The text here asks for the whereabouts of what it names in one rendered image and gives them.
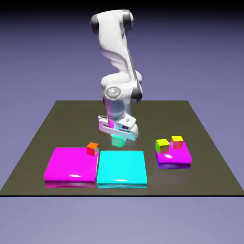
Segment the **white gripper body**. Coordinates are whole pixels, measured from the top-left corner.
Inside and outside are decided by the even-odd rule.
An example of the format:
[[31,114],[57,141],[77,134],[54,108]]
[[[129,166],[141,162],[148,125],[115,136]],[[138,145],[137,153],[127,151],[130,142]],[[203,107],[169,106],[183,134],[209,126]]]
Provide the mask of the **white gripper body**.
[[106,116],[98,116],[99,130],[101,132],[122,137],[125,140],[135,141],[139,130],[136,119],[130,115],[125,115],[122,119],[113,121]]

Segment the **small teal cube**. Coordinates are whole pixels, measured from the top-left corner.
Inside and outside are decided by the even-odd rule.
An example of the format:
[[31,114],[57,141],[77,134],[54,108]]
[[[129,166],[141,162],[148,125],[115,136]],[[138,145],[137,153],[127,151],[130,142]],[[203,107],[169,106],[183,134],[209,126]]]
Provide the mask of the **small teal cube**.
[[112,135],[111,138],[112,138],[112,145],[113,146],[122,148],[126,143],[126,139],[123,137],[120,137],[117,135]]

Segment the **small orange cube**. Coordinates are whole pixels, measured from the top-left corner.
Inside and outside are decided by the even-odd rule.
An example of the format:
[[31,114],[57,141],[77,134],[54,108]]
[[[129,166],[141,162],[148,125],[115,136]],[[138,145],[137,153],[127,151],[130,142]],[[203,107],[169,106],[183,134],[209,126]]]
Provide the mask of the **small orange cube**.
[[95,142],[90,142],[86,146],[87,154],[91,156],[95,156],[99,153],[99,144]]

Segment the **small yellow-green cube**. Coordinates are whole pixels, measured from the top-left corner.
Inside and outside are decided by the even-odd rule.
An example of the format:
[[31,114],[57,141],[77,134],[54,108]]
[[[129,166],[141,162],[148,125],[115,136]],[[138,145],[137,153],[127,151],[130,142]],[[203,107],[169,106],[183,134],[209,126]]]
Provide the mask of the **small yellow-green cube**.
[[155,142],[155,146],[159,154],[164,154],[169,152],[170,143],[167,139],[158,139]]

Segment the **small yellow-orange cube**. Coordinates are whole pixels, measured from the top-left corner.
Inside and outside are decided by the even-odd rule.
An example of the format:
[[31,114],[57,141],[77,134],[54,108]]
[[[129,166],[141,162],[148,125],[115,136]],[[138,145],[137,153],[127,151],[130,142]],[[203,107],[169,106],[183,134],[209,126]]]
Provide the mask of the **small yellow-orange cube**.
[[174,149],[181,149],[183,146],[184,140],[182,136],[172,135],[171,144]]

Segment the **large cyan box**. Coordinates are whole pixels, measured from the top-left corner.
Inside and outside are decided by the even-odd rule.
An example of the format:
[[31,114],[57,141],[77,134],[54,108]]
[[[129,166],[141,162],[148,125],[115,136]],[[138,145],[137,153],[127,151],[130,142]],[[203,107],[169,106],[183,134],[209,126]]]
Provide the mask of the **large cyan box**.
[[98,188],[146,188],[143,151],[101,151]]

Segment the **large magenta box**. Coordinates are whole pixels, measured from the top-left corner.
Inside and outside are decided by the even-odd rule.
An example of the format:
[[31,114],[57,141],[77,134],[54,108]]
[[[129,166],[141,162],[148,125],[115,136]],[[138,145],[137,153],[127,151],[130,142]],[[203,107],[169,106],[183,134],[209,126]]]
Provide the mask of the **large magenta box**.
[[94,188],[99,154],[85,147],[55,148],[43,178],[47,188]]

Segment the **medium magenta box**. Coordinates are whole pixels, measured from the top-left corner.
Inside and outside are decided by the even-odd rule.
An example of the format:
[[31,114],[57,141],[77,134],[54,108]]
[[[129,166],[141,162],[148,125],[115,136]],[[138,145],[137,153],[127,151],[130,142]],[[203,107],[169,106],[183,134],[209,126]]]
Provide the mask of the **medium magenta box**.
[[155,150],[159,169],[189,169],[192,157],[185,142],[180,149],[175,149],[169,145],[168,153],[158,153]]

